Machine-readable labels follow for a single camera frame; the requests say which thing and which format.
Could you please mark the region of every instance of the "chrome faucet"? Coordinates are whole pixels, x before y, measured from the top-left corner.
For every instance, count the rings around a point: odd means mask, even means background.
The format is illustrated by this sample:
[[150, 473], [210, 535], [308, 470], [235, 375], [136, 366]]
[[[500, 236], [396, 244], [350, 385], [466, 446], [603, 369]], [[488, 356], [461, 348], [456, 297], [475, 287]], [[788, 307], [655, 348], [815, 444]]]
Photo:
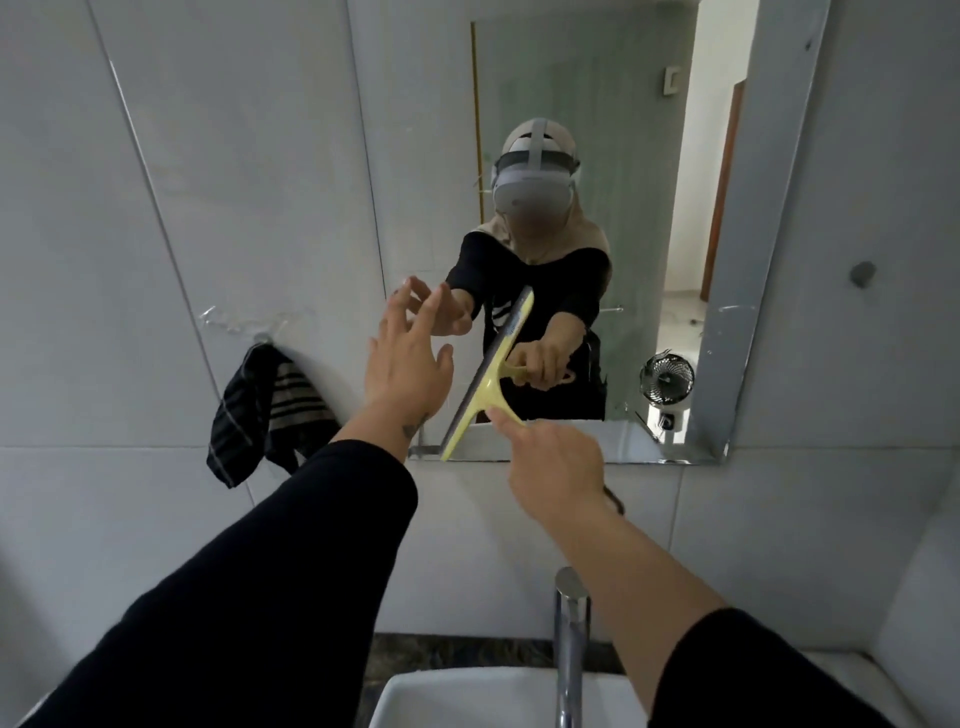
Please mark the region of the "chrome faucet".
[[557, 728], [584, 724], [584, 654], [590, 639], [590, 596], [572, 567], [557, 571], [553, 662], [557, 666]]

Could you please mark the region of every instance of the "tattoo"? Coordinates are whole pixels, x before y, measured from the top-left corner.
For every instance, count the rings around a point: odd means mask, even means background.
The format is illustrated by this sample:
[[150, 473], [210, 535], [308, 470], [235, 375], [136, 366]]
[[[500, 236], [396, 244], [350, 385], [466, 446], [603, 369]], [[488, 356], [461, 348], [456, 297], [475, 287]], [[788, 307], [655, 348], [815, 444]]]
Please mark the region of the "tattoo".
[[423, 415], [423, 419], [420, 420], [420, 423], [418, 425], [404, 425], [403, 435], [407, 438], [407, 440], [413, 440], [414, 435], [417, 434], [417, 430], [419, 430], [421, 427], [426, 425], [426, 421], [429, 419], [430, 419], [429, 417], [427, 417], [426, 415]]

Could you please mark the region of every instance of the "headscarf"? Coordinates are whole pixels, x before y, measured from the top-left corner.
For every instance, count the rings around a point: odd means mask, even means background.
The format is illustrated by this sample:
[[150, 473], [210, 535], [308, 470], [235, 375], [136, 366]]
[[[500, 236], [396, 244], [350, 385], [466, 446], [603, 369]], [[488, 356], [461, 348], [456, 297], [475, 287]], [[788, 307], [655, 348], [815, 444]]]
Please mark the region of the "headscarf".
[[[534, 119], [525, 121], [510, 132], [503, 144], [502, 154], [529, 148], [529, 139], [522, 137], [524, 134], [533, 131], [534, 121]], [[544, 137], [547, 136], [550, 138], [544, 139], [544, 148], [565, 152], [574, 158], [577, 157], [577, 145], [573, 140], [573, 135], [565, 127], [555, 121], [547, 121]], [[510, 230], [510, 223], [507, 221], [506, 215], [499, 210], [493, 218], [476, 230], [485, 232], [495, 238], [528, 265], [552, 263], [584, 248], [594, 248], [603, 251], [607, 256], [610, 255], [610, 243], [607, 242], [607, 235], [598, 225], [587, 219], [583, 208], [580, 207], [580, 194], [576, 191], [573, 193], [573, 201], [567, 211], [564, 227], [557, 232], [534, 239], [518, 238]]]

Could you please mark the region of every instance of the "towel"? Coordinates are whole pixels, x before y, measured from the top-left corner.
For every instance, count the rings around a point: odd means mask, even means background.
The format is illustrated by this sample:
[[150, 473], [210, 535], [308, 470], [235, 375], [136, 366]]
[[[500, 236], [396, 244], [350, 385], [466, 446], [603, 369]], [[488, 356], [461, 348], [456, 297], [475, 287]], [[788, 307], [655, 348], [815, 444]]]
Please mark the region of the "towel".
[[271, 344], [256, 344], [224, 391], [206, 465], [228, 488], [250, 477], [264, 456], [292, 475], [339, 430], [300, 368]]

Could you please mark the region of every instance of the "white sink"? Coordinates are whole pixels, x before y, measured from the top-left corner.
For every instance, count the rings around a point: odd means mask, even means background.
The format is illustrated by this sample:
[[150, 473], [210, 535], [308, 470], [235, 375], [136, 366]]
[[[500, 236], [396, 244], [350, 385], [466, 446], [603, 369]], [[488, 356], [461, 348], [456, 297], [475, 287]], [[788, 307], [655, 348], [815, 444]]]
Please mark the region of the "white sink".
[[[467, 667], [410, 672], [383, 689], [371, 728], [552, 728], [557, 671]], [[625, 677], [584, 675], [587, 728], [643, 728], [647, 715]]]

